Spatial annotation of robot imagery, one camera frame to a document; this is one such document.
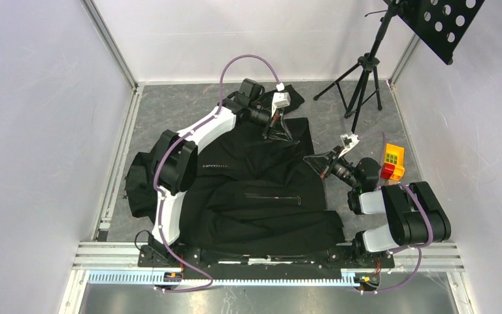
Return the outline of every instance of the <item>white panel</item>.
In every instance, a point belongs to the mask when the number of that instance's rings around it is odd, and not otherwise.
[[[216,81],[241,54],[258,54],[282,80],[333,79],[370,51],[382,0],[97,0],[135,78]],[[395,18],[379,52],[387,78],[412,31]],[[360,71],[351,77],[358,78]],[[227,80],[272,80],[258,60],[235,63]]]
[[[475,302],[502,313],[502,1],[484,3],[453,65],[421,43],[397,98]]]
[[[130,89],[80,1],[0,1],[0,313],[57,313]]]

